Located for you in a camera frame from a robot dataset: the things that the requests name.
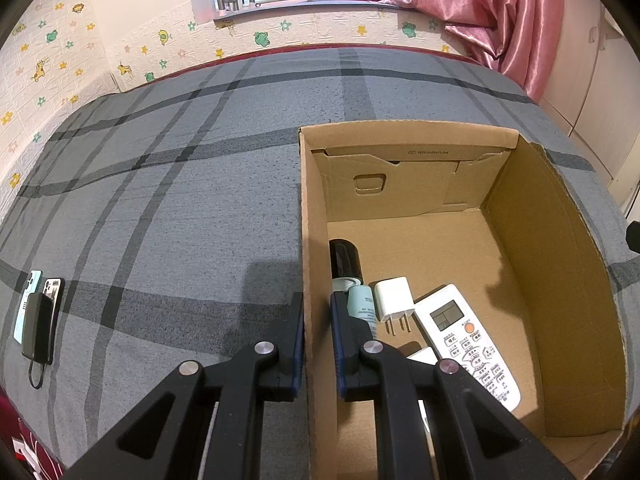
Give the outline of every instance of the window sill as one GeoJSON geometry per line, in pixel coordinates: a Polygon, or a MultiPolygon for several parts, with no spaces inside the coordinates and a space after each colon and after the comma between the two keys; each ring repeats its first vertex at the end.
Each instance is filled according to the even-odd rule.
{"type": "Polygon", "coordinates": [[[281,9],[301,9],[306,7],[375,7],[382,9],[405,9],[404,7],[398,7],[392,4],[381,4],[379,2],[359,2],[356,0],[282,0],[276,2],[265,2],[263,4],[251,4],[250,6],[243,7],[240,10],[217,10],[213,17],[213,21],[229,20],[236,16],[246,16],[253,14],[254,12],[265,12],[269,10],[281,10],[281,9]]]}

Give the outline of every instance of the pink curtain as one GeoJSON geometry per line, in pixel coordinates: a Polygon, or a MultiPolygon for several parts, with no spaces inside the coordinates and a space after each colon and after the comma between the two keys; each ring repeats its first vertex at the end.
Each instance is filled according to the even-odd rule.
{"type": "Polygon", "coordinates": [[[481,64],[513,79],[535,102],[556,57],[564,0],[386,0],[436,16],[481,64]]]}

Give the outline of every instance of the teal phone case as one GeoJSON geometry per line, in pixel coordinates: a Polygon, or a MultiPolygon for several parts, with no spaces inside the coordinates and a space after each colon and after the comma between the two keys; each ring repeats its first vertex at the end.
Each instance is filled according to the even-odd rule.
{"type": "Polygon", "coordinates": [[[37,292],[40,279],[42,278],[41,270],[32,270],[27,280],[26,288],[22,293],[20,306],[18,307],[18,317],[15,319],[14,339],[22,344],[22,328],[24,327],[24,313],[27,310],[27,299],[32,292],[37,292]]]}

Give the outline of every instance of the remote display screen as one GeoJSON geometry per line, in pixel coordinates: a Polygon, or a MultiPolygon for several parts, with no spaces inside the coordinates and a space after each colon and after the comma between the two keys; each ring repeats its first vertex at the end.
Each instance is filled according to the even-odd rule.
{"type": "Polygon", "coordinates": [[[431,313],[431,317],[433,317],[434,322],[441,332],[456,321],[460,321],[463,316],[464,314],[462,314],[460,307],[453,300],[431,313]]]}

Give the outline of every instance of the box handle hole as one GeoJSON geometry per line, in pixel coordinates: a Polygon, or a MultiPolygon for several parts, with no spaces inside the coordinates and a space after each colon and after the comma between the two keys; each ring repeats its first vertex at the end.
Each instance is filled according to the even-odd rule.
{"type": "Polygon", "coordinates": [[[356,193],[359,195],[373,195],[385,189],[386,175],[384,173],[357,175],[353,178],[356,193]]]}

